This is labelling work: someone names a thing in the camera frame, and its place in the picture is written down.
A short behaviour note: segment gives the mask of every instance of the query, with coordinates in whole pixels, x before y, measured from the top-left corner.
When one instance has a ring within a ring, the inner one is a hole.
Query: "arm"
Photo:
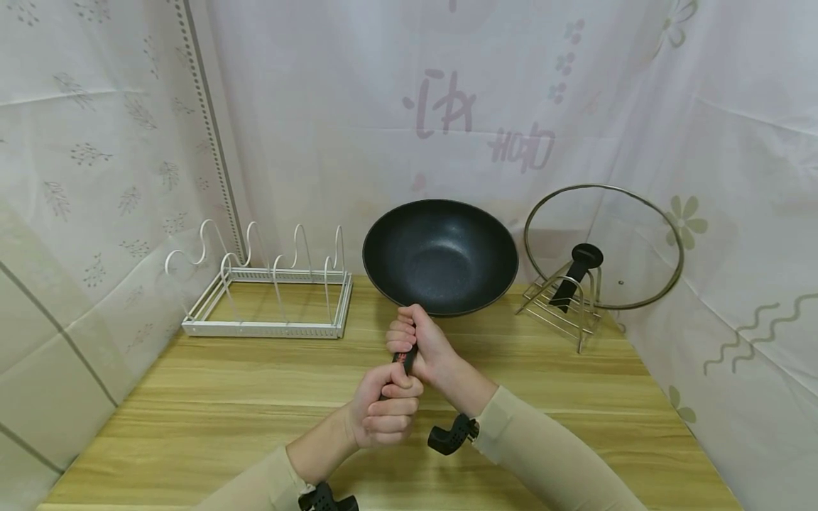
[[[452,349],[420,306],[398,309],[391,352],[418,345],[413,372],[460,412],[477,418],[474,447],[512,472],[554,511],[644,511],[625,483],[582,440],[486,378]]]
[[[380,394],[387,401],[378,401]],[[298,500],[359,449],[405,440],[423,385],[401,364],[367,372],[353,399],[288,446],[281,446],[194,508],[300,511]]]

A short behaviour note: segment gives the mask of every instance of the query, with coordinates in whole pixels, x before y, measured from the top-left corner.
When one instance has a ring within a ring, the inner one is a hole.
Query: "finger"
[[[415,326],[418,327],[428,323],[433,323],[432,318],[430,318],[429,315],[426,314],[426,311],[423,310],[423,307],[417,303],[410,305],[409,307],[400,307],[398,309],[398,314],[411,316],[412,320],[415,322]]]
[[[411,388],[412,381],[407,376],[406,370],[403,369],[403,364],[400,362],[393,362],[392,364],[379,365],[370,369],[363,375],[361,385],[367,388],[380,389],[387,383],[395,383],[402,388]]]
[[[395,320],[389,324],[390,331],[398,331],[398,332],[406,332],[409,335],[415,334],[415,327],[408,325],[407,323],[403,323],[401,321]]]
[[[411,316],[404,316],[403,314],[398,314],[398,321],[406,323],[407,325],[415,324],[415,322],[411,320]]]
[[[385,364],[374,367],[363,375],[361,387],[369,389],[380,389],[387,383],[392,383],[392,366],[395,364]]]
[[[381,415],[414,415],[417,412],[418,405],[417,397],[376,401],[369,405],[367,414],[370,417]]]
[[[370,433],[400,433],[411,425],[409,415],[382,415],[365,417],[363,427]]]
[[[412,377],[410,388],[400,388],[398,385],[390,383],[380,389],[380,393],[389,398],[420,397],[423,395],[423,384],[419,379]]]
[[[411,350],[411,347],[415,345],[417,339],[412,338],[411,341],[388,341],[386,343],[386,349],[390,353],[406,353]]]
[[[406,332],[398,332],[395,330],[390,330],[386,333],[386,341],[400,341],[402,343],[410,343],[414,344],[417,341],[417,338],[414,335],[409,335]]]
[[[411,388],[412,378],[407,375],[406,369],[403,368],[403,364],[400,362],[394,362],[391,366],[392,377],[389,381],[397,384],[401,388]]]

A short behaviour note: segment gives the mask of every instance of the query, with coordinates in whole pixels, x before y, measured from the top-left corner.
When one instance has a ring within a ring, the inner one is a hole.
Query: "pan organizer rack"
[[[219,243],[222,246],[224,256],[219,266],[219,273],[213,278],[196,303],[190,309],[185,304],[184,294],[181,286],[171,271],[170,262],[176,255],[183,256],[193,267],[201,265],[208,256],[207,244],[205,243],[205,228],[212,225],[212,230],[216,232]],[[250,261],[253,257],[253,245],[250,243],[250,232],[255,231],[255,238],[261,250],[261,257],[264,262],[263,268],[251,267]],[[299,262],[299,233],[303,241],[304,256],[307,259],[307,268],[296,268]],[[182,310],[185,318],[182,321],[182,328],[185,333],[191,336],[204,337],[268,337],[268,338],[341,338],[344,336],[347,312],[349,311],[349,299],[352,295],[353,278],[346,270],[344,261],[344,233],[341,226],[335,229],[335,255],[327,256],[324,260],[322,270],[312,267],[309,245],[307,243],[307,233],[302,224],[295,227],[293,234],[294,256],[293,262],[288,267],[280,267],[284,264],[282,259],[284,254],[278,255],[270,264],[267,251],[261,235],[258,233],[258,225],[251,222],[247,226],[245,239],[247,242],[247,259],[242,262],[240,257],[227,250],[224,244],[222,233],[219,232],[216,222],[206,219],[199,227],[199,239],[202,243],[202,252],[197,259],[189,257],[182,250],[174,250],[168,254],[164,260],[165,275],[170,278],[176,287]],[[282,321],[264,322],[245,320],[236,307],[236,302],[230,292],[230,284],[233,282],[254,282],[261,284],[272,284],[276,290],[276,300],[278,301],[278,311]],[[324,298],[326,302],[326,322],[322,323],[299,323],[289,321],[281,300],[280,284],[298,285],[323,285]],[[340,286],[340,293],[335,309],[330,303],[330,286]],[[210,320],[216,304],[226,297],[233,312],[233,321]]]
[[[523,292],[523,303],[515,311],[515,315],[526,311],[557,330],[567,334],[577,341],[577,353],[582,353],[582,346],[596,332],[602,315],[598,304],[600,303],[600,284],[602,282],[602,270],[594,268],[586,271],[588,279],[588,289],[584,289],[578,280],[566,275],[571,267],[571,262],[561,267],[551,278],[544,279],[538,277]],[[569,312],[560,315],[552,307],[557,290],[563,282],[569,282],[576,286],[576,293],[567,299],[565,307]]]

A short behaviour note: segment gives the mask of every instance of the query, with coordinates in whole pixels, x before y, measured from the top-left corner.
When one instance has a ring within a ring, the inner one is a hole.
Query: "left hand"
[[[378,401],[381,393],[389,399]],[[367,371],[346,406],[348,430],[357,446],[392,446],[409,438],[422,393],[423,384],[407,376],[399,362]]]

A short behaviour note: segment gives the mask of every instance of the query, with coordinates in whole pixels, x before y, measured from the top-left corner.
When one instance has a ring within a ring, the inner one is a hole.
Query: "hand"
[[[417,343],[418,354],[412,373],[437,387],[439,375],[458,359],[446,335],[418,304],[400,307],[398,318],[389,325],[386,347],[390,353],[404,353]]]
[[[390,399],[379,401],[381,393]],[[345,407],[347,429],[357,446],[391,446],[406,440],[422,393],[423,384],[407,376],[402,364],[367,371]]]

